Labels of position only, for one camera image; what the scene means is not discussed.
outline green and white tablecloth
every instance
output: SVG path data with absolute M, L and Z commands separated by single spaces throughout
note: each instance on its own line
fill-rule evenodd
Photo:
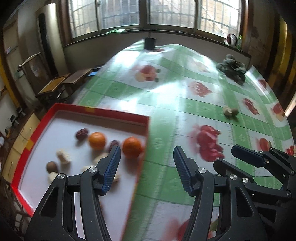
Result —
M 234 158 L 231 147 L 240 144 L 259 151 L 272 146 L 291 152 L 294 142 L 276 96 L 254 67 L 240 86 L 219 72 L 216 62 L 184 46 L 169 44 L 150 52 L 143 45 L 139 41 L 115 55 L 74 103 L 151 117 L 143 171 L 124 240 L 178 240 L 194 198 L 183 190 L 178 176 L 172 158 L 176 145 L 212 173 L 209 160 L 224 157 L 253 175 L 259 185 L 280 188 L 265 169 Z M 239 109 L 237 120 L 225 118 L 224 106 Z M 212 157 L 197 144 L 203 126 L 217 130 Z M 218 205 L 219 195 L 215 195 L 212 220 L 218 217 Z

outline window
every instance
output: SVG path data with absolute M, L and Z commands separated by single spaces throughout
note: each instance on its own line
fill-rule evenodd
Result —
M 150 23 L 193 28 L 194 0 L 150 0 Z
M 239 36 L 241 0 L 200 0 L 198 29 L 220 35 Z
M 198 35 L 204 31 L 217 35 L 204 33 L 205 37 L 222 42 L 229 33 L 239 36 L 242 3 L 246 0 L 62 1 L 68 2 L 72 38 L 106 33 L 111 28 L 140 28 L 173 29 Z

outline silver screw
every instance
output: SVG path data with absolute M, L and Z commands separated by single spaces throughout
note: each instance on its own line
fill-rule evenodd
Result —
M 246 177 L 244 177 L 244 178 L 242 179 L 242 181 L 243 181 L 244 183 L 248 183 L 248 182 L 249 182 L 249 179 L 247 179 Z
M 237 179 L 237 176 L 235 174 L 230 174 L 229 176 L 232 180 L 236 180 Z
M 92 173 L 92 172 L 96 172 L 96 171 L 97 171 L 97 168 L 96 168 L 96 167 L 90 167 L 90 168 L 89 168 L 89 172 L 91 172 L 91 173 Z
M 65 174 L 64 173 L 60 173 L 57 175 L 57 178 L 58 179 L 63 179 L 65 177 Z
M 203 167 L 200 167 L 199 169 L 197 169 L 199 173 L 205 173 L 207 170 Z

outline metal security grille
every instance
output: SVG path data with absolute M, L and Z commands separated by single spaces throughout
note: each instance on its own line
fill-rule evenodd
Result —
M 104 0 L 99 9 L 103 29 L 139 24 L 139 0 Z
M 197 28 L 222 37 L 239 36 L 241 0 L 200 0 Z
M 150 0 L 150 23 L 193 28 L 194 0 Z
M 98 31 L 94 0 L 69 0 L 72 37 Z

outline orange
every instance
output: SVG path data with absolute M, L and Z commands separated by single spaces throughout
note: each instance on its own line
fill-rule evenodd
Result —
M 94 150 L 103 150 L 106 144 L 106 138 L 101 132 L 94 132 L 89 136 L 89 145 Z
M 142 152 L 141 143 L 137 138 L 129 137 L 123 142 L 122 151 L 127 158 L 137 158 Z

